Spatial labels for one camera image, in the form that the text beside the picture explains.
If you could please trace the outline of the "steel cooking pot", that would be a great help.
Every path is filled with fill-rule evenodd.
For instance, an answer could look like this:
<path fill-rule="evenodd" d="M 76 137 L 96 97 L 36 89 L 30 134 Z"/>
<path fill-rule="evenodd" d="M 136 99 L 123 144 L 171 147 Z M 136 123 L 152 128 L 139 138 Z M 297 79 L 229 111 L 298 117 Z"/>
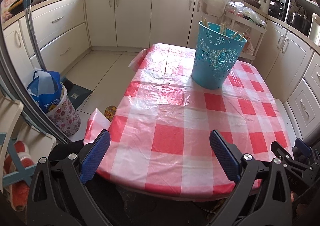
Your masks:
<path fill-rule="evenodd" d="M 297 13 L 291 13 L 287 20 L 287 23 L 298 30 L 299 32 L 303 33 L 304 35 L 308 36 L 311 22 L 307 19 L 305 15 L 300 15 Z"/>

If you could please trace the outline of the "red white checkered tablecloth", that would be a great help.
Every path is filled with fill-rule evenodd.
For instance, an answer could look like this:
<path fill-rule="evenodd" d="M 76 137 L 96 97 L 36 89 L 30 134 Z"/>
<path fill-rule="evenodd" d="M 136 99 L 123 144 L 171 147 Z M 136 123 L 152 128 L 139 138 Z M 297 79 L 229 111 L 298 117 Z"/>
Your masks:
<path fill-rule="evenodd" d="M 85 143 L 106 129 L 110 146 L 98 167 L 102 177 L 131 189 L 192 201 L 227 196 L 227 179 L 209 144 L 217 130 L 257 160 L 271 161 L 271 144 L 288 152 L 285 123 L 263 78 L 237 61 L 221 89 L 191 78 L 195 50 L 155 44 L 135 57 L 135 76 L 112 121 L 94 111 Z"/>

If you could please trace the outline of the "white electric kettle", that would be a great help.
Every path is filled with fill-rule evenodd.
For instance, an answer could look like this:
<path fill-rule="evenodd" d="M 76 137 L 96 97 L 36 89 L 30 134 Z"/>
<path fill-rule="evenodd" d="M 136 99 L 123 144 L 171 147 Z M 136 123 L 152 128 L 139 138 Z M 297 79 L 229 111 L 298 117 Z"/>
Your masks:
<path fill-rule="evenodd" d="M 258 0 L 258 3 L 260 4 L 259 9 L 265 13 L 268 14 L 268 10 L 270 7 L 270 0 Z"/>

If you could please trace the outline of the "white lower kitchen cabinets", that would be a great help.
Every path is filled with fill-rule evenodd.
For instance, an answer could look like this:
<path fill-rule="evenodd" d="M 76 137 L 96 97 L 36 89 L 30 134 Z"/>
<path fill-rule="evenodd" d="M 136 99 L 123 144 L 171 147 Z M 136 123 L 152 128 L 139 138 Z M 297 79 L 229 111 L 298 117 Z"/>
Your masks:
<path fill-rule="evenodd" d="M 140 50 L 157 43 L 197 45 L 201 0 L 49 0 L 32 12 L 37 44 L 50 71 L 66 74 L 89 50 Z M 319 136 L 319 48 L 302 33 L 266 20 L 252 62 L 286 107 L 290 132 Z"/>

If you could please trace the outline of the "dark floor scale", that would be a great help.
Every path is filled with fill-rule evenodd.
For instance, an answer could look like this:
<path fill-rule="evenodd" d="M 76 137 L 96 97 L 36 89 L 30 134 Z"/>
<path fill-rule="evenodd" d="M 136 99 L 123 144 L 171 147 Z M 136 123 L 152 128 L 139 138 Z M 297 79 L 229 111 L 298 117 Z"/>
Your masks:
<path fill-rule="evenodd" d="M 91 90 L 70 82 L 65 82 L 64 86 L 67 89 L 68 98 L 76 110 L 92 93 Z"/>

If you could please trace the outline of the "white rolling kitchen cart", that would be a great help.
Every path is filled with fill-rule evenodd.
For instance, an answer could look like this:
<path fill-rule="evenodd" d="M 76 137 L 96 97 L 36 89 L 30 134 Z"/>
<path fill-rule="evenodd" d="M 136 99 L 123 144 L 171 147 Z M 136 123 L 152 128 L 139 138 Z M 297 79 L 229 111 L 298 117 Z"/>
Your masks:
<path fill-rule="evenodd" d="M 201 0 L 202 12 L 217 18 L 217 23 L 226 23 L 226 28 L 245 32 L 247 43 L 240 53 L 240 59 L 252 63 L 266 33 L 267 24 L 251 8 L 231 0 Z"/>

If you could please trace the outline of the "white and teal chair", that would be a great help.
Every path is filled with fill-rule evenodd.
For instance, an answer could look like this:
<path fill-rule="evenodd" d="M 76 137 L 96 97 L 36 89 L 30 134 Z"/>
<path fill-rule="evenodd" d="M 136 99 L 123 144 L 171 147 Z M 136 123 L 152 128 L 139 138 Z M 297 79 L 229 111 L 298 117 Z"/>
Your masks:
<path fill-rule="evenodd" d="M 21 182 L 34 188 L 41 172 L 49 178 L 48 156 L 55 145 L 55 137 L 33 123 L 22 102 L 1 93 L 1 192 Z"/>

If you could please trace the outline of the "black toaster oven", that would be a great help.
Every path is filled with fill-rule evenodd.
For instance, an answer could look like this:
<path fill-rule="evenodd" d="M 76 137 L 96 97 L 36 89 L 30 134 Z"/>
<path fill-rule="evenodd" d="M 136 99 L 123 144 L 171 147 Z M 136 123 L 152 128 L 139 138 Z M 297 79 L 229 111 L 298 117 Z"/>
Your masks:
<path fill-rule="evenodd" d="M 268 15 L 285 21 L 289 0 L 270 0 Z"/>

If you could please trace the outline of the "floral white waste bin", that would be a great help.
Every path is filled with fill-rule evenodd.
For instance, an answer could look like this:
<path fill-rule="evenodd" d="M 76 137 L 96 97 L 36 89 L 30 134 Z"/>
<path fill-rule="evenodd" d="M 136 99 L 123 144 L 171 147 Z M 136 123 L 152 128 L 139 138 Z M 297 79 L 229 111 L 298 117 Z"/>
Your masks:
<path fill-rule="evenodd" d="M 76 134 L 80 128 L 80 117 L 67 95 L 65 86 L 62 86 L 59 104 L 46 115 L 68 137 Z"/>

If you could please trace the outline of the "teal perforated metal bucket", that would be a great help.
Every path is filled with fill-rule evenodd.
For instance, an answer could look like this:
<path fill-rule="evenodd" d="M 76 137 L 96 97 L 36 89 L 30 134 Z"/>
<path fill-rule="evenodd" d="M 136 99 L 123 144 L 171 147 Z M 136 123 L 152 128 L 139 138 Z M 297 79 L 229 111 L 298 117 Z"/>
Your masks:
<path fill-rule="evenodd" d="M 235 65 L 247 40 L 232 39 L 235 33 L 226 28 L 220 34 L 220 25 L 208 23 L 209 28 L 199 22 L 199 33 L 191 73 L 192 79 L 206 89 L 219 89 Z"/>

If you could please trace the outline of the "black frying pan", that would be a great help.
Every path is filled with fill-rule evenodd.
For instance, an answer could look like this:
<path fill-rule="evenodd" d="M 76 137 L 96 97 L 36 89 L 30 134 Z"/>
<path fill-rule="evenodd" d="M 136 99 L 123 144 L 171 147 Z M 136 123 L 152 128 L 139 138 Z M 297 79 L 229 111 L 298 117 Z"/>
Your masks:
<path fill-rule="evenodd" d="M 15 1 L 8 9 L 8 12 L 15 16 L 18 13 L 22 12 L 24 10 L 23 0 L 17 0 Z"/>

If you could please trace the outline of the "blue plastic shopping bag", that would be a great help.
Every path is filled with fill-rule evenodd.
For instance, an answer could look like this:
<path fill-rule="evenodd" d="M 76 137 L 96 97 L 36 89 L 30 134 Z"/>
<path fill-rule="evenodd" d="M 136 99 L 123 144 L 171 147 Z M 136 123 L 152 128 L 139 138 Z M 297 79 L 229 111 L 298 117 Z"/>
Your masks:
<path fill-rule="evenodd" d="M 60 73 L 42 69 L 35 70 L 27 91 L 40 109 L 48 113 L 60 103 L 62 94 Z"/>

